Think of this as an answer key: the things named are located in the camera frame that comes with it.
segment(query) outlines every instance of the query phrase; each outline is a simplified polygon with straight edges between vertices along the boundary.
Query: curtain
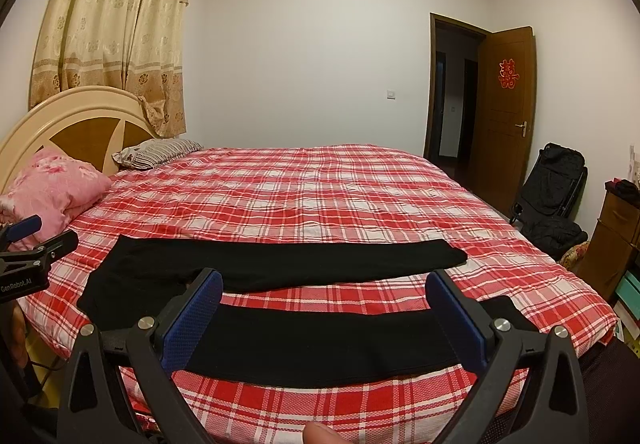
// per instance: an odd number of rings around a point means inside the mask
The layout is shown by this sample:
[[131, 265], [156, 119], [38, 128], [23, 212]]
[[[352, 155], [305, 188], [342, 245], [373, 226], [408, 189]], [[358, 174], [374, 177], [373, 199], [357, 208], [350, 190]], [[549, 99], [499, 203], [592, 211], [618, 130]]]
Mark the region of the curtain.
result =
[[137, 95], [161, 137], [186, 131], [182, 12], [187, 0], [50, 0], [40, 29], [30, 107], [100, 84]]

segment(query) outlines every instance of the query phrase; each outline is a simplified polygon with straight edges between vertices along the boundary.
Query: striped pillow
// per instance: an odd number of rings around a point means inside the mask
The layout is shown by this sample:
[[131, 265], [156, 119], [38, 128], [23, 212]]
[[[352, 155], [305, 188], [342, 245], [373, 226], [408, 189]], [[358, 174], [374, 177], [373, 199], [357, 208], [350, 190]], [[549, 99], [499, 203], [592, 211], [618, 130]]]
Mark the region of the striped pillow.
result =
[[111, 155], [123, 168], [148, 170], [184, 157], [203, 146], [187, 139], [149, 139]]

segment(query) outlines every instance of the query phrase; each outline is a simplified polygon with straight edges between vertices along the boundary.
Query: stroller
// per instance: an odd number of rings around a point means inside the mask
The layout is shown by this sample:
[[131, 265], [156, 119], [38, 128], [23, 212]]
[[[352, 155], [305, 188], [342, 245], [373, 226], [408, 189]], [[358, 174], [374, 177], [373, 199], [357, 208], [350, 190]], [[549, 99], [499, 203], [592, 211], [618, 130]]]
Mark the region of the stroller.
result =
[[549, 143], [511, 207], [510, 224], [522, 223], [522, 234], [554, 260], [588, 235], [568, 217], [587, 180], [581, 153]]

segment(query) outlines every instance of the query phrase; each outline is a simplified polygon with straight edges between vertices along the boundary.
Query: silver bolt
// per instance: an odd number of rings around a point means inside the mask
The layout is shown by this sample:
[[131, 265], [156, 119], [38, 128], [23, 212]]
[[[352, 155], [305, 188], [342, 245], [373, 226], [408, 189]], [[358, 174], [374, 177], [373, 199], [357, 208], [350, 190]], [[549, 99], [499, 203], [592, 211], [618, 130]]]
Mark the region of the silver bolt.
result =
[[90, 336], [94, 333], [94, 326], [91, 323], [87, 323], [86, 325], [82, 325], [80, 329], [80, 334], [83, 336]]
[[142, 330], [148, 330], [156, 323], [156, 320], [151, 316], [145, 316], [138, 321], [138, 328]]
[[567, 337], [569, 335], [569, 331], [564, 328], [561, 325], [558, 325], [557, 327], [554, 327], [554, 334], [556, 336], [558, 336], [559, 338], [564, 339], [565, 337]]
[[500, 332], [509, 332], [511, 330], [511, 323], [507, 319], [497, 318], [494, 321], [494, 327]]

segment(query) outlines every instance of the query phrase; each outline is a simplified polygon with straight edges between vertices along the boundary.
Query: red plaid bedsheet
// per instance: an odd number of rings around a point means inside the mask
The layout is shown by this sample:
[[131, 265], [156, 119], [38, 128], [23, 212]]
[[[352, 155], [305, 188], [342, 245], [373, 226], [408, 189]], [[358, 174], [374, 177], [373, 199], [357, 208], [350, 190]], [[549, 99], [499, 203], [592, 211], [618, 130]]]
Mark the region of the red plaid bedsheet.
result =
[[[466, 295], [507, 294], [542, 331], [558, 323], [567, 327], [580, 355], [608, 336], [616, 319], [589, 286], [485, 203], [429, 162], [401, 151], [370, 145], [210, 149], [149, 172], [120, 172], [113, 181], [102, 201], [71, 224], [80, 244], [54, 265], [49, 289], [20, 301], [29, 321], [63, 357], [87, 322], [76, 300], [118, 234], [365, 243], [443, 237], [468, 254], [465, 265], [450, 271]], [[225, 294], [223, 302], [368, 315], [424, 309], [424, 278]], [[220, 341], [220, 351], [229, 344]], [[266, 388], [188, 372], [177, 372], [174, 380], [219, 442], [299, 443], [305, 422], [318, 420], [352, 442], [387, 444], [431, 442], [474, 376], [455, 366], [320, 390]], [[516, 374], [502, 410], [514, 406], [523, 380], [523, 373]], [[144, 406], [128, 370], [125, 381]]]

